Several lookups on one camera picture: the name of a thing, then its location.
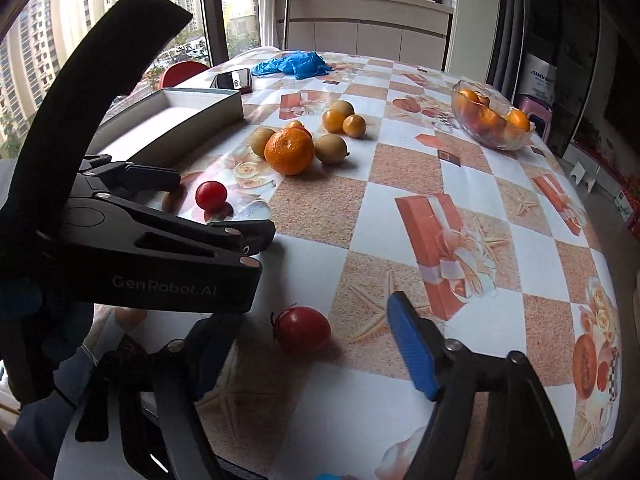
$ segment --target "kitchen counter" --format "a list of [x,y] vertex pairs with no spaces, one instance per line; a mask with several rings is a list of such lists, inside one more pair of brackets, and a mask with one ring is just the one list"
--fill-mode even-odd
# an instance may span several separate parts
[[[276,0],[281,36],[284,1]],[[380,57],[442,70],[453,12],[429,0],[291,0],[288,48]]]

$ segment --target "red chair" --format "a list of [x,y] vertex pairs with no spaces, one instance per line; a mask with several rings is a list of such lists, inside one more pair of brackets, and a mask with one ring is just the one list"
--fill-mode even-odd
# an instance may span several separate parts
[[160,88],[173,88],[188,78],[208,70],[209,67],[197,61],[181,61],[167,68],[160,78]]

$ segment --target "window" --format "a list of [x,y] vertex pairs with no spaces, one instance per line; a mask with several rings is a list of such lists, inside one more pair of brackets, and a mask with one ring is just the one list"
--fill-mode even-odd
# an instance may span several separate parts
[[[7,64],[6,70],[9,73],[3,73],[2,80],[4,80],[5,90],[3,92],[6,92],[7,105],[10,105],[10,108],[5,109],[12,115],[14,124],[12,127],[20,139],[20,145],[29,129],[26,117],[32,116],[34,108],[37,109],[40,106],[44,90],[50,88],[60,72],[61,63],[58,60],[58,55],[60,55],[60,59],[69,59],[81,41],[82,28],[78,30],[77,23],[82,23],[84,19],[86,23],[84,33],[86,33],[91,29],[92,24],[95,25],[101,15],[117,0],[103,1],[107,4],[93,5],[93,0],[30,0],[13,25],[11,37],[18,38],[16,42],[17,56],[12,57],[11,64]],[[194,18],[158,56],[132,94],[114,105],[108,116],[115,115],[155,91],[160,76],[167,66],[187,59],[210,64],[203,33],[203,13],[195,12],[197,7],[201,5],[201,0],[174,1],[192,12]],[[52,6],[50,2],[59,2],[60,4]],[[52,13],[57,13],[53,17],[56,20],[55,28],[52,27]],[[250,16],[240,22],[242,24],[238,26],[238,30],[246,31],[246,34],[257,35],[255,12],[253,22]],[[8,57],[6,45],[6,42],[2,42],[0,56]],[[18,95],[13,85],[16,88],[24,88],[26,91]],[[3,133],[4,135],[0,135],[0,156],[2,158],[9,155],[16,156],[19,146],[16,151],[15,143],[12,143],[11,149],[13,151],[9,154],[9,148],[2,146],[3,139],[7,138],[7,131],[4,130]]]
[[260,46],[258,0],[222,0],[229,57]]

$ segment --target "glass bowl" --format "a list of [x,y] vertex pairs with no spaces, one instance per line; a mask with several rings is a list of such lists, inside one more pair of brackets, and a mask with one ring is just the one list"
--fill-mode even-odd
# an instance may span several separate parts
[[[460,93],[465,88],[473,90],[480,96],[489,97],[489,106],[467,99]],[[534,125],[531,122],[528,132],[516,128],[505,119],[507,114],[515,108],[506,99],[495,99],[491,92],[483,91],[481,87],[471,82],[458,81],[455,84],[451,93],[451,109],[470,136],[496,150],[519,150],[534,131]]]

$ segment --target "kiwi fruit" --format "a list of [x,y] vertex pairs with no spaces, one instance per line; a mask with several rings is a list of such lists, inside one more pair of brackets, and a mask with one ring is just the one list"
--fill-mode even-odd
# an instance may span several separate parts
[[350,115],[353,115],[355,113],[353,105],[351,105],[351,103],[348,101],[342,100],[334,101],[333,103],[331,103],[329,109],[338,110],[345,117],[349,117]]
[[347,155],[347,143],[340,136],[327,134],[316,140],[316,157],[323,164],[338,164]]
[[249,145],[254,153],[260,158],[264,158],[264,147],[267,145],[267,141],[271,139],[271,136],[275,133],[271,128],[265,128],[260,126],[249,136]]

